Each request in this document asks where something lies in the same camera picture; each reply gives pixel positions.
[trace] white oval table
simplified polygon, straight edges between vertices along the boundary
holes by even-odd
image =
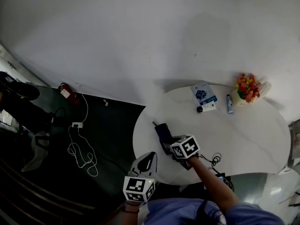
[[[138,158],[157,153],[157,179],[172,185],[200,182],[193,169],[187,171],[166,155],[152,122],[166,123],[173,136],[193,134],[200,153],[211,159],[216,152],[222,159],[215,166],[226,176],[242,173],[278,173],[287,163],[291,137],[279,112],[264,99],[227,113],[226,95],[233,88],[211,85],[217,96],[217,110],[197,113],[199,106],[190,87],[165,93],[147,106],[139,116],[133,133],[133,148]]]

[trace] white wall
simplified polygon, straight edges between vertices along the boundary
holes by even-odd
[[[0,40],[46,82],[144,105],[252,72],[298,119],[299,38],[300,0],[0,0]]]

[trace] floor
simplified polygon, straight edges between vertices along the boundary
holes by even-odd
[[[60,107],[66,109],[66,118],[82,121],[86,115],[86,104],[80,96],[81,106],[78,108],[69,103],[61,94],[50,88],[39,88],[41,96],[33,101],[47,112],[56,112]],[[123,179],[132,161],[135,159],[132,149],[132,134],[135,122],[143,110],[143,106],[108,100],[105,105],[103,98],[86,95],[89,114],[81,134],[86,137],[95,149],[99,175],[91,177],[87,169],[77,167],[74,157],[67,153],[70,144],[68,130],[53,127],[52,152],[34,172],[26,174],[38,185],[78,202],[97,205],[105,201],[108,206],[100,216],[118,207],[124,200],[122,194]],[[72,132],[83,153],[87,153],[88,145]],[[56,171],[56,177],[50,176]],[[282,175],[264,173],[241,174],[232,176],[235,193],[241,201],[259,204],[263,209],[280,216],[286,224],[290,224],[299,213],[298,208],[288,207],[290,203],[300,203],[299,196],[293,196],[300,188],[300,176],[291,171]]]

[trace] person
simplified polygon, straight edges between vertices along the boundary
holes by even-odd
[[[206,186],[212,200],[169,198],[139,203],[126,201],[122,225],[283,225],[276,215],[257,205],[241,203],[234,192],[195,156],[189,163]]]

